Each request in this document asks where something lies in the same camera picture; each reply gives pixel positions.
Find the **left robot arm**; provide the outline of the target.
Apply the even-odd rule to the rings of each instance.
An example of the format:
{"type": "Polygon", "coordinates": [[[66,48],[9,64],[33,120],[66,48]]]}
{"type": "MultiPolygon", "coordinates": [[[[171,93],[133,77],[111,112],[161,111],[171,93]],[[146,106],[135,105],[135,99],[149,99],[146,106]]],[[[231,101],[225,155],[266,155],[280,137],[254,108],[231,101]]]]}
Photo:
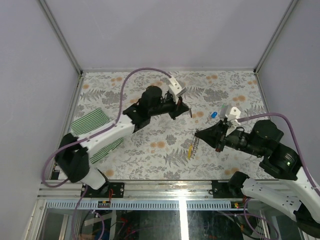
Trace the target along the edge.
{"type": "Polygon", "coordinates": [[[189,111],[182,95],[186,88],[171,86],[165,95],[157,86],[149,86],[140,99],[125,109],[115,123],[107,123],[86,134],[66,134],[61,142],[61,151],[55,161],[71,183],[82,182],[92,188],[98,197],[105,197],[110,190],[107,177],[90,163],[90,158],[123,137],[145,126],[151,117],[168,114],[171,119],[189,111]]]}

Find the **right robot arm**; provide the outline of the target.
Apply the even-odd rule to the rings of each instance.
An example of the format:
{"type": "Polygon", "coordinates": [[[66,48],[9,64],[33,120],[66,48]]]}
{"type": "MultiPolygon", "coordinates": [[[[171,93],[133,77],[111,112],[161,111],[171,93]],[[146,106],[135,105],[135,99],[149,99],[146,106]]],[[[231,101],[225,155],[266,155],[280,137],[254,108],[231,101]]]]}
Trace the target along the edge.
{"type": "Polygon", "coordinates": [[[280,142],[284,133],[268,119],[257,121],[249,133],[238,126],[228,134],[229,127],[226,120],[220,120],[194,135],[218,153],[228,147],[262,158],[259,166],[289,187],[294,196],[264,186],[240,171],[236,171],[227,183],[229,194],[236,198],[243,195],[257,199],[285,214],[306,234],[319,238],[320,196],[308,179],[300,156],[280,142]]]}

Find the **yellow key tag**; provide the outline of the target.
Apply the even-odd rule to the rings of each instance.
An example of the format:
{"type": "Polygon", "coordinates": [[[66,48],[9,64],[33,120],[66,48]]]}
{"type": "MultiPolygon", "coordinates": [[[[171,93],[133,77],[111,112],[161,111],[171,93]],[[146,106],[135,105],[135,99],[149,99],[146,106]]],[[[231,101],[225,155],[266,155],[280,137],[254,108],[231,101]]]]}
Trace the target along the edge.
{"type": "Polygon", "coordinates": [[[193,154],[193,145],[191,144],[188,149],[187,158],[190,159],[192,157],[192,154],[193,154]]]}

